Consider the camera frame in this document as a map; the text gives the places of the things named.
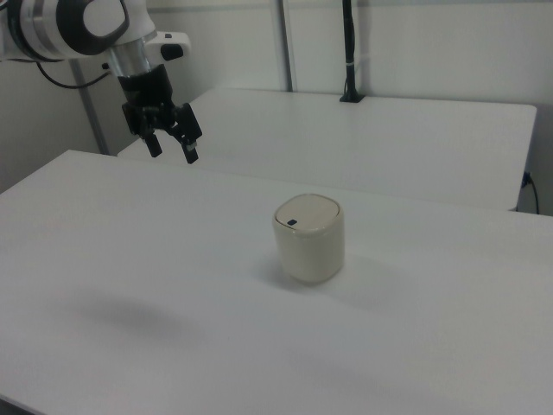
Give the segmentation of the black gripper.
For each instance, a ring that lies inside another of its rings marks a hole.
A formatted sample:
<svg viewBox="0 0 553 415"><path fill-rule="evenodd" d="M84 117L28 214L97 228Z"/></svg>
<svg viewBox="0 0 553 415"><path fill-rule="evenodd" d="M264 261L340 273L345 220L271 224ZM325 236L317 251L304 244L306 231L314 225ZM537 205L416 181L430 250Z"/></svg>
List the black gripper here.
<svg viewBox="0 0 553 415"><path fill-rule="evenodd" d="M196 145L202 130L189 103L176 105L164 65L146 73L118 77L126 101L122 105L130 133L145 142L152 157L162 154L155 130L166 131L182 147L187 163L199 156Z"/></svg>

